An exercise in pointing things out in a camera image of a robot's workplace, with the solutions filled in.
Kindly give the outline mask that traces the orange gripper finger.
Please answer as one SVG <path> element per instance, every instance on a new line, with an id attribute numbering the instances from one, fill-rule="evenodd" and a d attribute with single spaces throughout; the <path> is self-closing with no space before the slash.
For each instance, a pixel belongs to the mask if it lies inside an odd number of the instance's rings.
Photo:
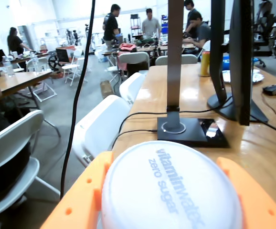
<path id="1" fill-rule="evenodd" d="M 83 171 L 41 226 L 42 229 L 95 229 L 102 188 L 114 161 L 112 151 L 100 153 Z"/>
<path id="2" fill-rule="evenodd" d="M 241 203 L 244 229 L 276 229 L 276 202 L 234 161 L 219 157 L 216 164 L 227 175 Z"/>

